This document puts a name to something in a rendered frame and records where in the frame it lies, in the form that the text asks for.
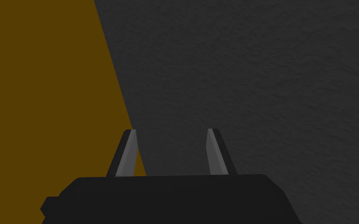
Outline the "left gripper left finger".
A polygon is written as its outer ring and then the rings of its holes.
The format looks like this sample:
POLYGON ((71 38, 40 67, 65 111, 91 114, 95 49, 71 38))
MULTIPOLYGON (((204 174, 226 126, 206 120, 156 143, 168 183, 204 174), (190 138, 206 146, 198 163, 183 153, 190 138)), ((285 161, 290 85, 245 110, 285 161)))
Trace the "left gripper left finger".
POLYGON ((135 129, 123 132, 120 142, 109 166, 107 177, 134 176, 138 152, 137 134, 135 129))

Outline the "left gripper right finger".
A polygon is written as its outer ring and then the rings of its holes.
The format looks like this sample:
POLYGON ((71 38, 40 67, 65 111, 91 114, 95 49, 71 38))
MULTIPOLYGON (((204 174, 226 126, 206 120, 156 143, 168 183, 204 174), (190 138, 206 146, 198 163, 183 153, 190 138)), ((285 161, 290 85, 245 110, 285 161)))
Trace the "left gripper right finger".
POLYGON ((208 129, 206 152, 211 175, 236 175, 237 171, 218 129, 208 129))

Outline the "brown door leaf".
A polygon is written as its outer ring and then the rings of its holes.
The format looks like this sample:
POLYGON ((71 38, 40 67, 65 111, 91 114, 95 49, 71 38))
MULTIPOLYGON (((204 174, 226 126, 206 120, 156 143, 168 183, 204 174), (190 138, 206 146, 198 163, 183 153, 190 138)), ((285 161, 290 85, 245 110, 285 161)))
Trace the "brown door leaf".
POLYGON ((130 128, 94 0, 0 0, 0 224, 42 224, 130 128))

